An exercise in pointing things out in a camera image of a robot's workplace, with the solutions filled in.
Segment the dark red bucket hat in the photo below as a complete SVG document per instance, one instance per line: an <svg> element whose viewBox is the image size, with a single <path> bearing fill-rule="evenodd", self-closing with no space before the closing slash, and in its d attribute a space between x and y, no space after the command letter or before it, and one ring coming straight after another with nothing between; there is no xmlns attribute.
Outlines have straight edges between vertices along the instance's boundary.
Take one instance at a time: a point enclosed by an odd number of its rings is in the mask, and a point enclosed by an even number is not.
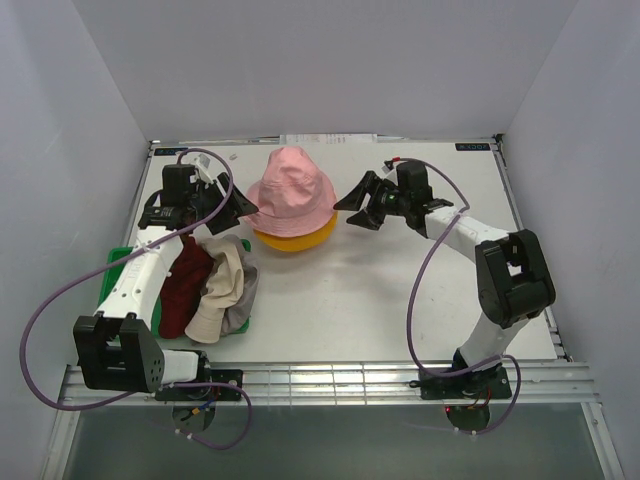
<svg viewBox="0 0 640 480"><path fill-rule="evenodd" d="M192 236L183 239L183 249L174 261L160 292L161 319L159 336L175 339L194 316L201 289L213 269L214 261Z"/></svg>

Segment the yellow bucket hat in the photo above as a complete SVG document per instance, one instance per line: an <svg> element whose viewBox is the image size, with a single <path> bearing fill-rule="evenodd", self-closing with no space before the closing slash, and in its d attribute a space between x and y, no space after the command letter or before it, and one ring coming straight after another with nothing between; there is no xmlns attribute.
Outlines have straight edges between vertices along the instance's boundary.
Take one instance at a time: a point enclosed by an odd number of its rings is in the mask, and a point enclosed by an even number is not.
<svg viewBox="0 0 640 480"><path fill-rule="evenodd" d="M254 235L265 245L285 253L297 253L312 249L325 243L332 235L338 220L334 213L330 220L321 228L309 234L296 237L278 237L253 230Z"/></svg>

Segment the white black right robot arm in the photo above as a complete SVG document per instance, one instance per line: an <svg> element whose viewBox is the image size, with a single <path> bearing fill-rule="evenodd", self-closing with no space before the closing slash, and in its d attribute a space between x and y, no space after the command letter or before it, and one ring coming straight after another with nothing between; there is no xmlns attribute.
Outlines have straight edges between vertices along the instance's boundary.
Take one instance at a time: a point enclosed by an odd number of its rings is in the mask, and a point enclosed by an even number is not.
<svg viewBox="0 0 640 480"><path fill-rule="evenodd" d="M411 288L408 325L413 323L421 280L440 246L473 262L481 308L473 331L456 350L449 369L416 365L427 378L452 382L458 394L474 397L487 386L487 372L501 365L518 333L556 300L539 239L528 229L507 231L470 217L464 195L460 206L436 197L429 175L443 172L426 161L396 157L384 167L386 177L367 171L334 208L350 212L347 222L353 226L377 231L387 217L401 217L411 230L433 239Z"/></svg>

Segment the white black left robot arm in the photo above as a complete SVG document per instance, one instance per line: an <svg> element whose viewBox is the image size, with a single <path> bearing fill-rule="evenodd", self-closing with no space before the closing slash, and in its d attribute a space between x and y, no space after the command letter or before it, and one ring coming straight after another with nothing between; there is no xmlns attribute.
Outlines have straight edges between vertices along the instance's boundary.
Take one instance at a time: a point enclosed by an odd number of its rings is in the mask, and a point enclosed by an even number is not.
<svg viewBox="0 0 640 480"><path fill-rule="evenodd" d="M81 316L73 337L85 385L94 390L153 393L177 383L190 399L205 397L212 376L199 353L164 350L151 332L152 314L182 237L200 225L224 232L253 205L232 183L229 171L212 177L199 164L171 164L162 187L146 200L130 255L106 299L91 316Z"/></svg>

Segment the pink bucket hat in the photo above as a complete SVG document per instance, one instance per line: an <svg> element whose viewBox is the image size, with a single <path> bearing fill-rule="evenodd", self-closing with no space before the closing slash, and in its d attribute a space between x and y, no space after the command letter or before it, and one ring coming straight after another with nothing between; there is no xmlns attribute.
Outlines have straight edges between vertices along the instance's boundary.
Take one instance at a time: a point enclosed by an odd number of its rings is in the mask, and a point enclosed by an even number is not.
<svg viewBox="0 0 640 480"><path fill-rule="evenodd" d="M262 178L246 197L258 211L244 218L254 230L292 238L311 234L329 223L337 202L328 176L299 146L285 146L269 155Z"/></svg>

